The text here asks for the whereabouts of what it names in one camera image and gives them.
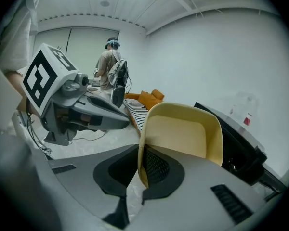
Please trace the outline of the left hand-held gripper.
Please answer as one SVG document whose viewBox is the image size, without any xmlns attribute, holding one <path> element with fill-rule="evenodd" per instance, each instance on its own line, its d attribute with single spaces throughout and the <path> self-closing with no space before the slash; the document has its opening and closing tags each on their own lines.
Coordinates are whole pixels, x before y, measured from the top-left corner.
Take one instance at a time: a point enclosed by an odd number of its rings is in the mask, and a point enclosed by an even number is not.
<svg viewBox="0 0 289 231">
<path fill-rule="evenodd" d="M 77 132 L 100 130 L 101 115 L 125 116 L 107 100 L 89 93 L 88 83 L 88 75 L 60 49 L 40 45 L 26 68 L 22 88 L 26 105 L 34 107 L 48 132 L 46 143 L 68 146 Z"/>
</svg>

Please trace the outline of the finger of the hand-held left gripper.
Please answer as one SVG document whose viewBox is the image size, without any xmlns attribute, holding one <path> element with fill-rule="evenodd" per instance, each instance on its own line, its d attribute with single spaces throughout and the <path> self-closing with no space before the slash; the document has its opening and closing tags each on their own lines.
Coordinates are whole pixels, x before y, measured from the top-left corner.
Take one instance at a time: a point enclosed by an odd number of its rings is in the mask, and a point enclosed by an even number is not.
<svg viewBox="0 0 289 231">
<path fill-rule="evenodd" d="M 80 125 L 80 130 L 118 130 L 125 128 L 130 120 L 127 115 L 94 114 L 88 102 L 76 102 L 72 106 L 72 123 Z"/>
</svg>

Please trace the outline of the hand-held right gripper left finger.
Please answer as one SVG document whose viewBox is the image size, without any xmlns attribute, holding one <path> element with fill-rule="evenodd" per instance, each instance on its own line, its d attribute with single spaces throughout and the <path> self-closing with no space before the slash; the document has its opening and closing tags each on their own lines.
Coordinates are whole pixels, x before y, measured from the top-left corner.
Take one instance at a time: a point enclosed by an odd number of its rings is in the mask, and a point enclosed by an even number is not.
<svg viewBox="0 0 289 231">
<path fill-rule="evenodd" d="M 126 228 L 127 187 L 137 171 L 138 145 L 87 156 L 57 159 L 49 165 L 67 192 L 89 213 L 116 228 Z"/>
</svg>

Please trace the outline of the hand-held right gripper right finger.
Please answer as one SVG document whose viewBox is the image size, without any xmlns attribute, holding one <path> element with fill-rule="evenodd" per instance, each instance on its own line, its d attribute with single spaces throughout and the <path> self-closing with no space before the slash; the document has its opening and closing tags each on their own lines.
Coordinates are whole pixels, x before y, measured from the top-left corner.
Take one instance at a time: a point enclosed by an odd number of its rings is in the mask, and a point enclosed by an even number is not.
<svg viewBox="0 0 289 231">
<path fill-rule="evenodd" d="M 221 184 L 252 213 L 265 205 L 265 200 L 247 183 L 214 162 L 167 148 L 157 150 L 182 164 L 185 177 L 167 198 L 146 200 L 129 225 L 131 231 L 224 231 L 234 227 L 211 189 Z"/>
</svg>

